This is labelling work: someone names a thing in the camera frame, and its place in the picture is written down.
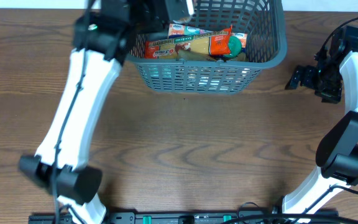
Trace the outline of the teal snack packet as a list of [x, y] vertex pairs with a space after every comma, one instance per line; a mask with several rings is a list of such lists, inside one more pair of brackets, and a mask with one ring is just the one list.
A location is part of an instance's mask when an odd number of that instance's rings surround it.
[[170, 83], [172, 81], [174, 69], [171, 66], [151, 66], [149, 68], [149, 75], [152, 83], [161, 85], [164, 82]]

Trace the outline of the spaghetti pasta packet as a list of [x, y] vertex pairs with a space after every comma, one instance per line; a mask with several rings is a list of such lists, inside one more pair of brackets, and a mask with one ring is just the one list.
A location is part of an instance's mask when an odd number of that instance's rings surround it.
[[144, 58], [173, 59], [179, 50], [203, 55], [230, 54], [229, 40], [232, 27], [205, 34], [188, 35], [172, 39], [147, 41], [145, 43]]

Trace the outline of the grey plastic basket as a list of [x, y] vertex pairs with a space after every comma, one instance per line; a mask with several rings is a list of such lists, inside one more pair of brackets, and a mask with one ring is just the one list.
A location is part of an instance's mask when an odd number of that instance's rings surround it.
[[[287, 54], [281, 0], [197, 1], [189, 25], [206, 30], [232, 27], [235, 33], [247, 34], [245, 54], [249, 61], [146, 59], [145, 43], [165, 38], [167, 31], [139, 34], [127, 60], [136, 66], [149, 88], [164, 92], [235, 94], [245, 89], [262, 70], [280, 64]], [[172, 81], [156, 85], [150, 79], [149, 68], [162, 65], [174, 69]]]

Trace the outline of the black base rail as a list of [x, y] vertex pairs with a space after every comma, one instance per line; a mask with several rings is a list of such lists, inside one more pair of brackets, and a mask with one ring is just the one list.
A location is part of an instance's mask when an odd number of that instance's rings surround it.
[[[134, 213], [134, 212], [116, 212], [107, 215], [102, 223], [107, 224], [213, 224], [223, 223], [235, 218], [245, 217], [249, 215], [263, 215], [267, 214], [266, 208], [260, 207], [246, 207], [235, 211], [220, 211], [220, 212], [202, 212], [202, 213]], [[335, 209], [320, 209], [315, 214], [317, 215], [332, 215], [339, 216], [339, 212]], [[54, 223], [54, 216], [47, 214], [33, 214], [28, 218], [29, 224], [52, 224]], [[70, 213], [63, 213], [60, 215], [60, 222], [63, 224], [75, 223], [75, 218]], [[235, 223], [291, 223], [291, 220], [273, 220], [257, 219], [246, 220], [244, 222]]]

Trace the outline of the gold foil snack bag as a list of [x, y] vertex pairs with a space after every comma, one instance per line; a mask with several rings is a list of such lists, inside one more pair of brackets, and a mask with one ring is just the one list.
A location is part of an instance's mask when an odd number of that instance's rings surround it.
[[244, 52], [241, 52], [239, 55], [229, 58], [223, 55], [217, 56], [210, 56], [205, 54], [199, 54], [195, 52], [190, 52], [187, 50], [179, 50], [177, 54], [177, 60], [186, 60], [186, 61], [207, 61], [207, 62], [216, 62], [218, 60], [223, 61], [236, 61], [236, 62], [248, 62], [249, 59], [247, 58]]

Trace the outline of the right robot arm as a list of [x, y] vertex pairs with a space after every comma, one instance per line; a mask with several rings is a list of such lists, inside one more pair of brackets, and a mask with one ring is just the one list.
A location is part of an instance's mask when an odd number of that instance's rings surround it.
[[319, 143], [311, 174], [282, 198], [280, 213], [314, 214], [358, 185], [358, 28], [340, 27], [331, 37], [330, 48], [315, 55], [317, 64], [296, 67], [285, 88], [307, 87], [323, 103], [344, 99], [345, 115]]

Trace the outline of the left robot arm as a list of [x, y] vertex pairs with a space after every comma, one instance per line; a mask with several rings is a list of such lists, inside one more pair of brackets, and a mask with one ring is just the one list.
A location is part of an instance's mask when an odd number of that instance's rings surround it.
[[19, 170], [52, 195], [54, 223], [67, 209], [75, 223], [102, 223], [107, 209], [98, 196], [102, 172], [88, 164], [90, 145], [107, 94], [139, 34], [160, 32], [171, 21], [189, 21], [191, 0], [93, 1], [74, 25], [65, 88], [50, 129]]

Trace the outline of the green lid jar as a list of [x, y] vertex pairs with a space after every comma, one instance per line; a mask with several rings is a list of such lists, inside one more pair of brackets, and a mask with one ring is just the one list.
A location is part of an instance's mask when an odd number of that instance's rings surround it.
[[224, 57], [226, 57], [226, 58], [234, 58], [241, 52], [242, 43], [237, 37], [230, 36], [228, 47], [229, 47], [230, 53], [229, 54], [224, 54]]

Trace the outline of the colourful tissue pack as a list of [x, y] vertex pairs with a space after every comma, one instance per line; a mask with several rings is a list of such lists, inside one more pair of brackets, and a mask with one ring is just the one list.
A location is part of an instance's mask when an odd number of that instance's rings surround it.
[[[195, 27], [191, 27], [191, 26], [184, 26], [184, 25], [180, 25], [180, 24], [170, 24], [169, 28], [168, 28], [168, 38], [169, 39], [172, 39], [175, 37], [206, 34], [206, 33], [211, 33], [211, 31], [200, 29], [200, 28], [195, 28]], [[232, 32], [231, 36], [234, 36], [240, 40], [241, 46], [243, 49], [246, 47], [247, 34]]]

